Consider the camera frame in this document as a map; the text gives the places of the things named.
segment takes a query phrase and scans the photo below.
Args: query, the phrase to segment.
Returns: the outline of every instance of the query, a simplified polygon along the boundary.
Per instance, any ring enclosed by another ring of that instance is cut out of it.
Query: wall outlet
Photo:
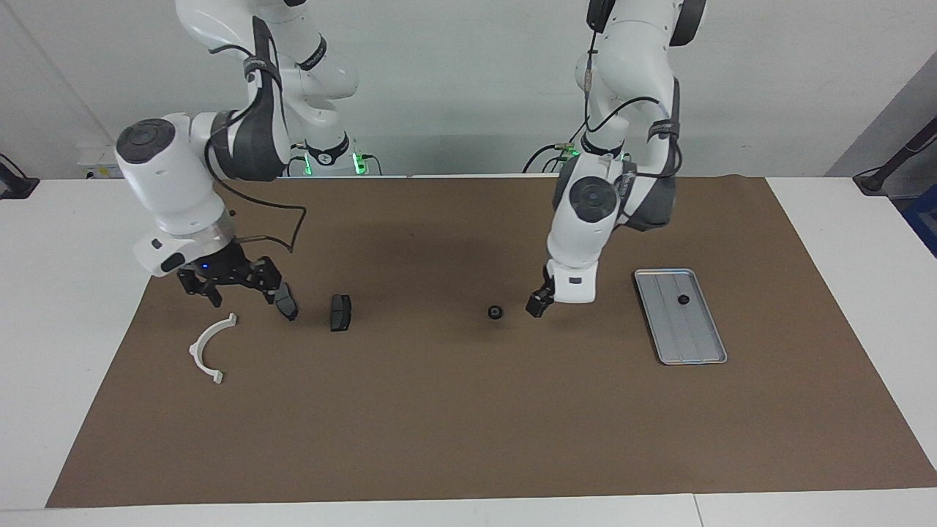
[[[119,179],[124,175],[117,165],[113,147],[83,148],[78,157],[78,167],[84,179]]]

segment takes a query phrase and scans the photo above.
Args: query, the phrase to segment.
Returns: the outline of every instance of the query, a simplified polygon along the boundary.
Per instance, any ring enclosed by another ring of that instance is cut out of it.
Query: white plastic bracket
[[[192,358],[195,359],[195,365],[199,367],[200,370],[212,376],[212,379],[215,381],[215,384],[221,384],[221,381],[224,380],[225,374],[218,371],[217,369],[210,369],[205,366],[204,361],[201,356],[205,351],[205,345],[208,344],[208,341],[212,337],[218,334],[222,329],[228,329],[229,327],[234,327],[237,324],[237,315],[232,313],[226,320],[223,320],[219,323],[212,324],[204,333],[201,334],[198,340],[194,344],[188,347],[188,354],[192,355]]]

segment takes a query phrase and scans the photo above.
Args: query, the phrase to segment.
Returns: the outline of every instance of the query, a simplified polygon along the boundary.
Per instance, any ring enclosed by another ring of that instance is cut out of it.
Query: white plastic casing
[[[176,15],[188,34],[210,50],[227,44],[254,49],[253,13],[244,0],[176,0]],[[245,58],[236,50],[222,53]]]
[[[615,229],[617,212],[596,223],[583,221],[570,203],[570,188],[584,177],[598,177],[610,184],[622,172],[621,161],[597,156],[580,156],[553,217],[553,227],[546,239],[550,260],[547,272],[553,276],[554,299],[565,304],[586,304],[595,300],[596,276],[602,248]],[[616,211],[620,207],[616,200]]]
[[[164,266],[164,263],[170,261],[172,255],[177,253],[183,255],[183,264],[204,256],[195,240],[173,238],[160,232],[145,236],[133,246],[133,255],[137,258],[137,262],[140,262],[144,269],[157,278],[165,277],[178,268],[178,266],[172,268]]]
[[[621,103],[639,97],[660,101],[638,102],[618,113],[589,141],[614,150],[622,145],[631,125],[629,115],[641,113],[649,122],[669,119],[674,105],[674,71],[668,51],[682,4],[662,0],[618,2],[605,32],[596,44],[593,79],[589,92],[589,125],[597,127]],[[576,64],[576,82],[586,89],[587,57]],[[655,136],[647,142],[646,158],[638,172],[660,173],[668,159],[669,139]]]
[[[134,193],[156,217],[159,230],[186,236],[215,224],[225,204],[212,188],[212,177],[189,147],[189,118],[167,115],[175,126],[172,143],[149,162],[131,164],[118,156],[121,172]]]

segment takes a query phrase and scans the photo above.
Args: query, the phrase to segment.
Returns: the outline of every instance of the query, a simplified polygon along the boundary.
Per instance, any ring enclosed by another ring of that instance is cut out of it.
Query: green led light
[[[357,152],[351,154],[351,158],[354,159],[354,170],[358,175],[363,175],[367,173],[367,163],[361,159],[361,156]]]

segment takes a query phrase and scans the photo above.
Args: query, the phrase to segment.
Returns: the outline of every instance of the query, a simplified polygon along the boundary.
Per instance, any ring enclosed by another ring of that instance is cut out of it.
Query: white table
[[[937,260],[849,180],[769,182],[937,464]],[[937,525],[937,489],[37,510],[140,303],[129,247],[151,225],[122,181],[45,181],[0,202],[0,525]]]

